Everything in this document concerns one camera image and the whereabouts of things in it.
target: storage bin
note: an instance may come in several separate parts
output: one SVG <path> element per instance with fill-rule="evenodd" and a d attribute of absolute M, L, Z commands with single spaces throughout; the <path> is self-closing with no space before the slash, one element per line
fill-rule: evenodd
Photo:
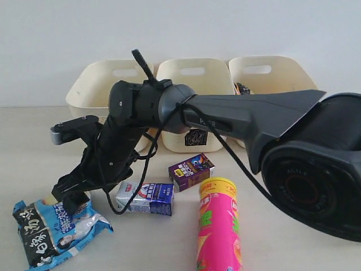
<path fill-rule="evenodd" d="M 293 59 L 284 56 L 246 56 L 231 59 L 228 68 L 234 83 L 253 94 L 283 93 L 317 89 L 311 77 Z"/>
<path fill-rule="evenodd" d="M 185 84 L 199 95 L 235 95 L 227 64 L 212 58 L 170 59 L 160 64 L 157 79 L 171 79 L 174 84 Z M 162 132 L 164 146 L 173 152 L 213 152 L 223 146 L 211 132 L 191 128 L 187 133 Z"/>
<path fill-rule="evenodd" d="M 153 72 L 154 67 L 148 63 Z M 142 83 L 146 74 L 135 60 L 103 60 L 88 65 L 80 74 L 66 96 L 66 102 L 73 117 L 95 115 L 104 123 L 108 114 L 108 100 L 111 88 L 120 81 Z M 135 148 L 142 151 L 149 140 L 142 137 Z"/>

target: pink chip can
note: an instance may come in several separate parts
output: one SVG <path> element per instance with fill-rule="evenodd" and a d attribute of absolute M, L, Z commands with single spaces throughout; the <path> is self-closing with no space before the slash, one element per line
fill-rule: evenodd
<path fill-rule="evenodd" d="M 200 185 L 197 269 L 242 271 L 237 187 L 225 178 L 212 177 Z"/>

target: white table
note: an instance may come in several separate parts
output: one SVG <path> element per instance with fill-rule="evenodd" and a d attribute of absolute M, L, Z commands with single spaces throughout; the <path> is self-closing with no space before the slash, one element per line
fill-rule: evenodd
<path fill-rule="evenodd" d="M 80 141 L 62 146 L 50 141 L 49 128 L 70 118 L 66 107 L 0 108 L 0 270 L 28 267 L 12 217 L 14 204 L 45 197 L 58 178 L 80 160 Z M 246 162 L 245 151 L 234 142 L 232 148 Z M 161 145 L 150 162 L 147 181 L 169 182 L 167 167 L 188 157 L 191 154 L 175 154 Z M 208 157 L 216 166 L 216 175 L 233 180 L 238 187 L 245 271 L 361 270 L 360 244 L 320 233 L 280 212 L 224 149 Z M 133 165 L 132 180 L 140 180 L 143 165 L 142 161 Z M 56 270 L 195 270 L 198 188 L 175 195 L 172 217 L 138 213 L 117 216 L 104 193 L 94 192 L 94 208 L 110 220 L 115 232 L 102 232 Z"/>

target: white wall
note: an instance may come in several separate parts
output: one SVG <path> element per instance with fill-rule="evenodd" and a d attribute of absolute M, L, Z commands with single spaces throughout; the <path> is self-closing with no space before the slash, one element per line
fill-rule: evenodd
<path fill-rule="evenodd" d="M 0 106 L 65 105 L 90 63 L 284 55 L 320 89 L 361 92 L 361 1 L 0 1 Z"/>

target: wire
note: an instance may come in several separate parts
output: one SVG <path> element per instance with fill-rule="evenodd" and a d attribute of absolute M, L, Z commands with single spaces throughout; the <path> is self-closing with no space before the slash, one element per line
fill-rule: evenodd
<path fill-rule="evenodd" d="M 219 135 L 217 130 L 210 124 L 209 119 L 206 114 L 201 112 L 197 107 L 191 105 L 191 104 L 184 104 L 183 107 L 189 108 L 193 110 L 199 117 L 205 121 L 207 127 L 210 129 L 210 131 L 216 136 L 216 138 L 220 141 L 220 143 L 223 145 L 223 147 L 228 151 L 228 153 L 232 156 L 232 158 L 236 161 L 237 165 L 242 169 L 242 171 L 245 173 L 245 175 L 250 179 L 250 181 L 255 185 L 255 187 L 259 190 L 259 192 L 262 193 L 263 196 L 265 196 L 270 203 L 272 203 L 276 208 L 287 214 L 288 216 L 292 217 L 293 219 L 304 223 L 305 225 L 321 231 L 327 231 L 322 226 L 320 226 L 315 220 L 312 221 L 311 217 L 303 218 L 294 211 L 287 209 L 285 206 L 283 206 L 280 202 L 278 202 L 272 195 L 270 195 L 263 186 L 254 178 L 254 176 L 250 173 L 250 171 L 247 170 L 246 166 L 242 163 L 242 161 L 238 158 L 238 156 L 233 152 L 233 150 L 230 148 L 230 146 L 224 141 L 224 139 Z"/>
<path fill-rule="evenodd" d="M 138 194 L 138 192 L 141 190 L 142 186 L 143 186 L 143 183 L 144 183 L 144 180 L 146 178 L 146 174 L 147 174 L 147 170 L 148 170 L 148 165 L 149 165 L 149 162 L 150 162 L 150 159 L 151 157 L 153 157 L 154 155 L 153 154 L 153 149 L 158 146 L 157 145 L 157 141 L 159 139 L 159 136 L 161 134 L 161 132 L 163 131 L 164 127 L 167 125 L 167 123 L 170 121 L 170 119 L 178 112 L 182 109 L 181 105 L 179 106 L 176 106 L 176 108 L 174 110 L 171 111 L 171 113 L 167 116 L 167 118 L 164 120 L 162 126 L 160 127 L 160 129 L 158 129 L 156 135 L 154 136 L 153 138 L 153 141 L 152 141 L 152 144 L 151 144 L 151 147 L 149 148 L 149 151 L 148 151 L 148 154 L 146 155 L 146 162 L 145 162 L 145 165 L 144 165 L 144 168 L 143 168 L 143 174 L 142 174 L 142 177 L 140 179 L 140 182 L 139 182 L 139 185 L 136 189 L 136 191 L 133 193 L 133 195 L 131 196 L 131 198 L 128 200 L 128 202 L 126 203 L 126 205 L 124 206 L 124 208 L 121 210 L 121 211 L 118 211 L 117 209 L 115 209 L 115 207 L 113 206 L 113 203 L 112 203 L 112 199 L 109 195 L 109 192 L 105 191 L 105 194 L 107 196 L 107 200 L 108 200 L 108 204 L 110 206 L 110 208 L 112 209 L 112 211 L 117 214 L 117 215 L 122 215 L 123 213 L 126 212 L 126 210 L 129 208 L 129 206 L 131 205 L 131 202 L 133 201 L 133 199 L 136 197 L 136 195 Z M 103 182 L 105 183 L 105 178 L 104 178 L 104 174 L 103 174 L 103 170 L 102 170 L 102 165 L 100 163 L 100 160 L 98 158 L 98 166 L 99 166 L 99 169 L 100 169 L 100 175 L 102 177 L 102 180 Z"/>
<path fill-rule="evenodd" d="M 184 108 L 189 108 L 191 110 L 193 110 L 200 118 L 203 119 L 203 121 L 206 123 L 207 127 L 209 128 L 209 130 L 215 135 L 215 137 L 220 141 L 220 143 L 222 144 L 222 146 L 227 150 L 227 152 L 232 156 L 232 158 L 234 159 L 234 161 L 236 161 L 237 165 L 242 169 L 242 171 L 244 172 L 244 174 L 250 179 L 250 181 L 252 182 L 252 184 L 258 189 L 259 192 L 261 192 L 261 194 L 263 196 L 265 196 L 268 201 L 270 203 L 272 203 L 276 208 L 278 208 L 279 210 L 281 210 L 282 212 L 284 212 L 286 215 L 292 217 L 293 219 L 313 228 L 316 230 L 320 230 L 323 231 L 325 233 L 334 235 L 334 236 L 340 236 L 340 233 L 335 235 L 335 232 L 337 231 L 333 231 L 330 228 L 325 229 L 325 227 L 323 227 L 322 225 L 318 224 L 317 221 L 315 221 L 314 219 L 312 219 L 311 217 L 302 217 L 300 215 L 298 215 L 295 211 L 292 211 L 290 209 L 288 209 L 287 207 L 283 206 L 280 202 L 278 202 L 271 194 L 269 194 L 264 188 L 263 186 L 256 180 L 256 178 L 254 178 L 254 176 L 250 173 L 250 171 L 247 170 L 246 166 L 244 165 L 244 163 L 238 158 L 238 156 L 233 152 L 233 150 L 231 149 L 231 147 L 226 143 L 226 141 L 220 136 L 220 134 L 217 132 L 217 130 L 211 125 L 211 123 L 209 122 L 209 119 L 207 117 L 206 114 L 204 114 L 202 111 L 200 111 L 197 107 L 191 105 L 191 104 L 187 104 L 188 100 L 186 100 L 185 102 L 183 102 L 182 104 L 178 104 L 176 106 L 176 108 L 171 111 L 171 113 L 169 114 L 169 116 L 165 119 L 165 121 L 163 122 L 161 128 L 157 131 L 155 137 L 153 138 L 152 141 L 152 145 L 149 148 L 149 152 L 148 155 L 146 156 L 146 162 L 144 165 L 144 169 L 143 169 L 143 174 L 142 177 L 140 179 L 140 183 L 136 189 L 136 191 L 133 193 L 132 197 L 128 200 L 128 202 L 126 203 L 126 205 L 124 206 L 124 208 L 121 211 L 117 211 L 115 209 L 115 207 L 112 204 L 111 201 L 111 197 L 109 195 L 109 192 L 106 192 L 107 195 L 107 199 L 108 199 L 108 203 L 112 209 L 112 211 L 115 214 L 121 215 L 123 213 L 126 212 L 126 210 L 128 209 L 128 207 L 130 206 L 131 202 L 133 201 L 133 199 L 136 197 L 136 195 L 138 194 L 138 192 L 140 191 L 140 189 L 143 186 L 143 182 L 144 179 L 146 177 L 147 174 L 147 169 L 148 169 L 148 165 L 149 165 L 149 161 L 150 158 L 154 156 L 153 153 L 153 149 L 157 146 L 157 140 L 161 134 L 161 132 L 163 131 L 164 127 L 167 125 L 167 123 L 170 121 L 170 119 L 180 110 L 184 109 Z M 102 171 L 102 167 L 100 164 L 100 160 L 98 159 L 99 162 L 99 167 L 100 167 L 100 172 L 102 175 L 102 179 L 103 182 L 105 182 L 104 179 L 104 175 L 103 175 L 103 171 Z M 352 234 L 347 235 L 345 233 L 341 233 L 343 238 L 349 239 L 349 240 L 353 240 L 353 236 Z"/>
<path fill-rule="evenodd" d="M 156 155 L 156 153 L 157 153 L 157 151 L 158 151 L 158 143 L 157 143 L 157 141 L 150 135 L 150 134 L 148 134 L 147 132 L 145 132 L 144 134 L 143 134 L 143 136 L 146 138 L 146 139 L 148 139 L 150 142 L 155 142 L 155 150 L 154 150 L 154 152 L 151 154 L 151 155 L 143 155 L 143 156 L 141 156 L 141 155 L 139 155 L 139 153 L 137 153 L 136 151 L 134 151 L 135 152 L 135 157 L 136 157 L 136 159 L 137 160 L 146 160 L 146 158 L 152 158 L 153 156 L 155 156 Z"/>

